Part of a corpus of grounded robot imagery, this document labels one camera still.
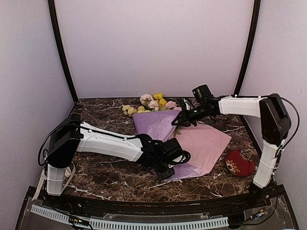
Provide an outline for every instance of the artificial flower bouquet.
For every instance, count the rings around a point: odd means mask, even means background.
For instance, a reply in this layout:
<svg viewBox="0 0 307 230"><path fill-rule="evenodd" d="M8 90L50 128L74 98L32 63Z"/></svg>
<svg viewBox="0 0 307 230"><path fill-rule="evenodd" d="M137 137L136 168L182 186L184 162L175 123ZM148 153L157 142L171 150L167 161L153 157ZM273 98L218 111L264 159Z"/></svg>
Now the artificial flower bouquet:
<svg viewBox="0 0 307 230"><path fill-rule="evenodd" d="M156 93L153 96L149 94L144 94L142 97L140 97L140 102L142 103L142 106L139 106L138 109L135 109L130 105L124 105L122 108L124 115L132 116L136 113L149 113L154 111L173 110L177 107L176 102L167 102L163 98L162 93Z"/></svg>

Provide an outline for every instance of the pink flower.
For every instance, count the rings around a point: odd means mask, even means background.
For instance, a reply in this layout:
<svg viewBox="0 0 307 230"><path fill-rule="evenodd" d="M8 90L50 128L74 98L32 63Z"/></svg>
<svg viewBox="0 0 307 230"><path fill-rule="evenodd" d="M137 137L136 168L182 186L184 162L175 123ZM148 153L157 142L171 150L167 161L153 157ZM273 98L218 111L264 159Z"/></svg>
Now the pink flower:
<svg viewBox="0 0 307 230"><path fill-rule="evenodd" d="M149 95L149 94L144 94L141 98L140 98L140 102L142 103L142 104L144 104L144 105L148 105L148 103L150 102L150 101L153 101L154 100L154 98L151 96L151 95Z"/></svg>
<svg viewBox="0 0 307 230"><path fill-rule="evenodd" d="M177 107L176 102L169 101L168 103L166 103L166 108L167 109L173 109L173 108L176 108L176 107Z"/></svg>
<svg viewBox="0 0 307 230"><path fill-rule="evenodd" d="M151 108L153 111L159 110L159 104L156 101L150 101L148 107Z"/></svg>

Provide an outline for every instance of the brown marble surface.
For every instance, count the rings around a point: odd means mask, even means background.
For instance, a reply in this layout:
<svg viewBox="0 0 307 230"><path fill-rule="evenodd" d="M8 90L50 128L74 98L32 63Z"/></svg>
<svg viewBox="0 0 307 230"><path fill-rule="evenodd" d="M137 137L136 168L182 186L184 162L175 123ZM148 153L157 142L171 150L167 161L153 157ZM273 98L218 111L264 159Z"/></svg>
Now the brown marble surface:
<svg viewBox="0 0 307 230"><path fill-rule="evenodd" d="M138 98L84 99L73 113L89 124L122 134L136 134L131 117L123 115L123 105L139 106ZM232 137L229 145L210 174L193 179L160 182L141 165L98 153L76 153L76 174L65 192L69 195L96 199L134 202L174 202L233 196L248 192L255 172L247 177L232 175L226 165L228 151L241 149L259 157L238 116L206 118L214 128Z"/></svg>

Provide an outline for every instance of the black pole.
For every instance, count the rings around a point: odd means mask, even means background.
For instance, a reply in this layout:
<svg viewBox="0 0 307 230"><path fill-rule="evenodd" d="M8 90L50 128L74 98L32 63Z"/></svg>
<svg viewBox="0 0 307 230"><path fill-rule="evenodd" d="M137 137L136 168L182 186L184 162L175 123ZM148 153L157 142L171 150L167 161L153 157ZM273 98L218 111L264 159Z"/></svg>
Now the black pole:
<svg viewBox="0 0 307 230"><path fill-rule="evenodd" d="M72 78L71 78L71 73L68 68L65 52L64 52L64 47L61 39L61 34L59 31L59 23L58 23L58 18L57 18L57 11L55 7L54 0L48 0L48 5L49 5L49 12L50 12L50 18L51 18L51 23L52 23L52 28L53 28L53 33L54 37L56 39L57 47L58 47L58 52L59 52L59 58L62 63L64 75L69 87L69 90L71 92L71 96L74 102L78 101L78 96L76 89L73 85Z"/></svg>
<svg viewBox="0 0 307 230"><path fill-rule="evenodd" d="M252 15L252 18L251 18L251 23L250 23L250 29L249 29L249 34L248 34L248 42L247 42L247 45L246 45L241 70L240 70L240 73L239 73L238 80L236 82L236 88L235 88L235 92L234 92L234 94L237 94L237 95L239 95L239 93L241 91L242 84L243 84L243 81L244 81L244 77L245 77L245 74L246 74L246 70L248 68L248 62L249 62L250 54L251 54L251 51L252 51L252 48L253 48L253 43L254 43L255 33L256 33L256 28L257 28L257 22L258 22L258 16L259 16L259 11L260 11L260 2L261 2L261 0L255 0L254 1L254 9L253 9L253 15Z"/></svg>

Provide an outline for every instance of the white wall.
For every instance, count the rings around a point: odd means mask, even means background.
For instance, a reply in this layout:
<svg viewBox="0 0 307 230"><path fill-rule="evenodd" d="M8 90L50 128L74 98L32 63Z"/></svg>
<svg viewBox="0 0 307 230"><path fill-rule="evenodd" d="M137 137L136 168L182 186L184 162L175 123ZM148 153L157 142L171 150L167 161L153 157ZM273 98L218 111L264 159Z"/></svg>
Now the white wall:
<svg viewBox="0 0 307 230"><path fill-rule="evenodd" d="M307 1L264 0L242 95L279 93L292 101L301 115L301 127L283 153L277 171L301 229L307 229ZM290 106L293 128L296 115ZM248 119L258 140L260 121Z"/></svg>
<svg viewBox="0 0 307 230"><path fill-rule="evenodd" d="M253 0L56 0L79 98L233 92Z"/></svg>
<svg viewBox="0 0 307 230"><path fill-rule="evenodd" d="M0 1L0 229L15 228L41 142L72 108L46 0Z"/></svg>

